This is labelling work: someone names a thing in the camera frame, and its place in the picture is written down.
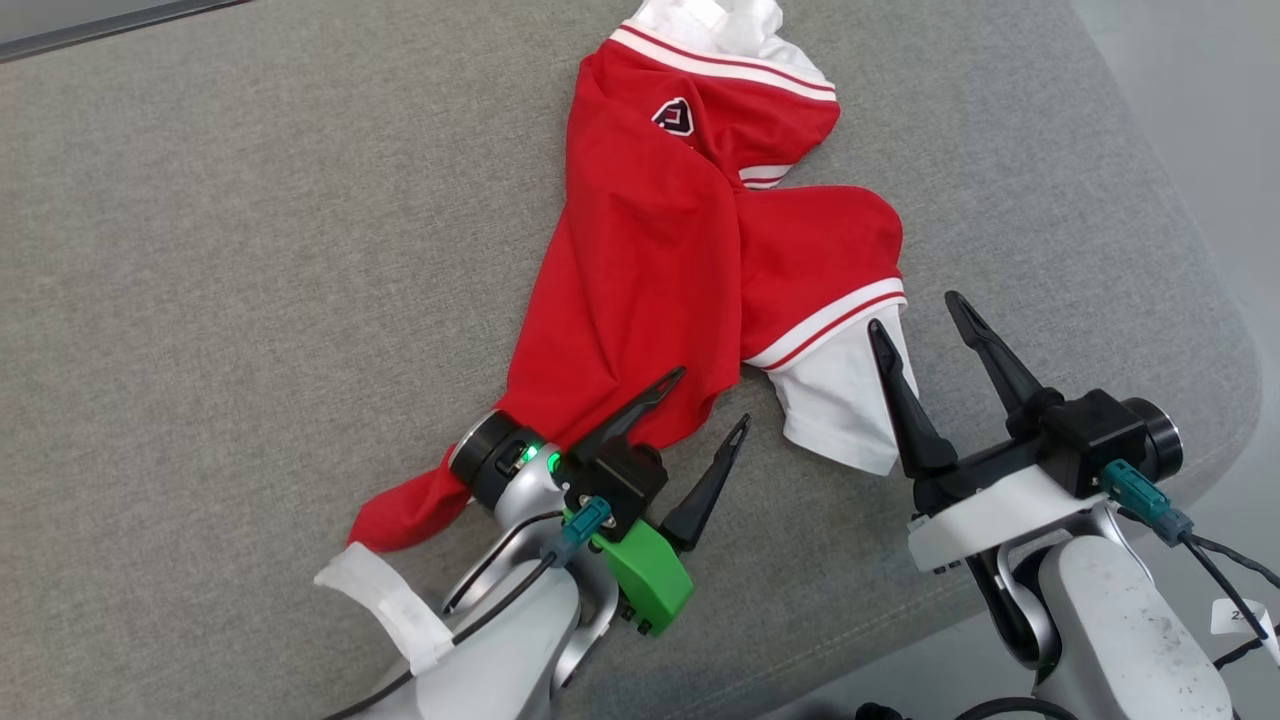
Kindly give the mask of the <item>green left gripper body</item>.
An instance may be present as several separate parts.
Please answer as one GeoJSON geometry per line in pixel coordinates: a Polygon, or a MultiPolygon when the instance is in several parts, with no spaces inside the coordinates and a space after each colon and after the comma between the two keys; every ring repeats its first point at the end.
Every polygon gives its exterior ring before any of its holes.
{"type": "Polygon", "coordinates": [[[694,584],[678,555],[648,521],[637,520],[621,541],[598,532],[605,565],[652,637],[663,635],[692,597],[694,584]]]}

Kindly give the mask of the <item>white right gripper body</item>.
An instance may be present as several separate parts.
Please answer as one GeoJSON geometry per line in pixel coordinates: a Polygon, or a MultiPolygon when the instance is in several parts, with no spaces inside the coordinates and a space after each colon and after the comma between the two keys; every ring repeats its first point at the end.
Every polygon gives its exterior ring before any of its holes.
{"type": "Polygon", "coordinates": [[[916,569],[933,571],[1005,542],[1050,529],[1102,501],[1076,497],[1037,462],[1041,443],[1006,442],[913,478],[922,518],[908,532],[916,569]]]}

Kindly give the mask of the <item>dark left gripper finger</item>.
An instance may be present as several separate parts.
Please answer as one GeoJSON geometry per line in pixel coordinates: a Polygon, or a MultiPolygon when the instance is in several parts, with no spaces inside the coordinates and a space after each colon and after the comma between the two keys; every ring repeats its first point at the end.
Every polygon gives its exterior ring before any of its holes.
{"type": "Polygon", "coordinates": [[[675,553],[689,553],[696,548],[751,425],[751,415],[744,414],[721,442],[700,479],[663,519],[659,533],[675,553]]]}
{"type": "Polygon", "coordinates": [[[640,420],[660,406],[685,372],[685,366],[672,368],[590,429],[568,450],[568,469],[575,473],[589,468],[648,473],[663,468],[660,454],[649,445],[636,446],[630,439],[630,433],[640,420]]]}

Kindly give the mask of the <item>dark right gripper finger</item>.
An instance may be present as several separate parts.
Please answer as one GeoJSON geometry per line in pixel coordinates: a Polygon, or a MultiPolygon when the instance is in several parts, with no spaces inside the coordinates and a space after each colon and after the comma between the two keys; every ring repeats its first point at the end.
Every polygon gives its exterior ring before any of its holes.
{"type": "Polygon", "coordinates": [[[873,319],[867,333],[905,477],[924,480],[950,471],[957,462],[956,450],[938,434],[908,382],[905,361],[886,325],[873,319]]]}
{"type": "Polygon", "coordinates": [[[951,290],[945,302],[963,342],[979,356],[1004,405],[1007,433],[1012,438],[1038,433],[1044,413],[1065,402],[1062,393],[1041,384],[964,295],[951,290]]]}

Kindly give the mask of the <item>red jersey white sleeves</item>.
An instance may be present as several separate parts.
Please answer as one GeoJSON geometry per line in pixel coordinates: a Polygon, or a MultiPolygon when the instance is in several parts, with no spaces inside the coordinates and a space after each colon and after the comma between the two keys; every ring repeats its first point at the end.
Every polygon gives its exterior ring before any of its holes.
{"type": "MultiPolygon", "coordinates": [[[[582,59],[564,206],[493,411],[567,448],[685,366],[630,433],[660,452],[749,365],[771,378],[788,441],[890,473],[867,329],[878,319],[902,341],[902,223],[861,187],[783,187],[840,106],[782,24],[777,0],[643,0],[582,59]]],[[[349,541],[394,552],[454,521],[475,501],[448,468],[456,446],[367,501],[349,541]]]]}

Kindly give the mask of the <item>grey fabric sofa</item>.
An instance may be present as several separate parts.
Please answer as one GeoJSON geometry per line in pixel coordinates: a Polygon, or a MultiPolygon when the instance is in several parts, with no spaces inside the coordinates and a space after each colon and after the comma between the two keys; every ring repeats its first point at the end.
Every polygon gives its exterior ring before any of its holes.
{"type": "MultiPolygon", "coordinates": [[[[0,720],[319,720],[398,659],[314,584],[500,395],[580,60],[641,0],[253,0],[0,65],[0,720]]],[[[1251,333],[1070,0],[781,0],[835,83],[792,187],[905,224],[922,398],[1004,438],[945,292],[1152,400],[1190,503],[1251,333]]]]}

